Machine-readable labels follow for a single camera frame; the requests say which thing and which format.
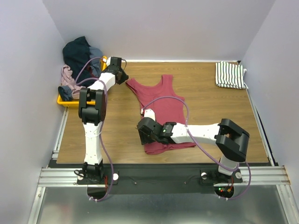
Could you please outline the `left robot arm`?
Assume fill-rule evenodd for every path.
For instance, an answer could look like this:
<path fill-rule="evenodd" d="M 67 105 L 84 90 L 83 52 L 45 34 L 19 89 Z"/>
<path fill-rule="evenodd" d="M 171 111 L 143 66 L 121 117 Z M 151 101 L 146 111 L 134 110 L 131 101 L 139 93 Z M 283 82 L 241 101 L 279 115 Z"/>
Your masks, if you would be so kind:
<path fill-rule="evenodd" d="M 99 80 L 80 90 L 78 115 L 85 132 L 84 163 L 82 169 L 75 172 L 80 181 L 98 184 L 104 179 L 100 135 L 106 117 L 107 91 L 127 79 L 121 65 L 108 65 Z"/>

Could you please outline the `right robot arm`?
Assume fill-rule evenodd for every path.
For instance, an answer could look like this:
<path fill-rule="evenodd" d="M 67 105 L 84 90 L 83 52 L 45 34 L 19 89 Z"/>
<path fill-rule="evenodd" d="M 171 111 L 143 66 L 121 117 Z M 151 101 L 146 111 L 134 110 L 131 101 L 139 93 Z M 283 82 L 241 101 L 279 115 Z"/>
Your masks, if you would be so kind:
<path fill-rule="evenodd" d="M 199 143 L 215 145 L 222 152 L 218 168 L 204 169 L 201 178 L 204 184 L 241 183 L 240 163 L 246 161 L 250 134 L 229 119 L 212 125 L 184 125 L 166 122 L 163 125 L 150 117 L 137 124 L 142 145 L 184 148 Z"/>

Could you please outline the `red tank top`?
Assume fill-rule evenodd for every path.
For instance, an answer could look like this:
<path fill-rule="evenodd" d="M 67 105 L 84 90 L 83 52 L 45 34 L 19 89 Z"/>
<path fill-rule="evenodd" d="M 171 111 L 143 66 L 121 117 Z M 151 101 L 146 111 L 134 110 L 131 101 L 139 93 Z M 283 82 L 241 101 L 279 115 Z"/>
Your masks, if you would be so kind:
<path fill-rule="evenodd" d="M 169 97 L 176 97 L 183 101 L 184 98 L 175 93 L 172 83 L 173 75 L 162 75 L 160 82 L 155 86 L 142 85 L 134 78 L 128 80 L 126 85 L 136 95 L 141 109 L 156 98 L 168 97 L 157 100 L 148 106 L 149 109 L 155 112 L 156 121 L 159 124 L 163 125 L 166 122 L 184 124 L 183 103 Z"/>

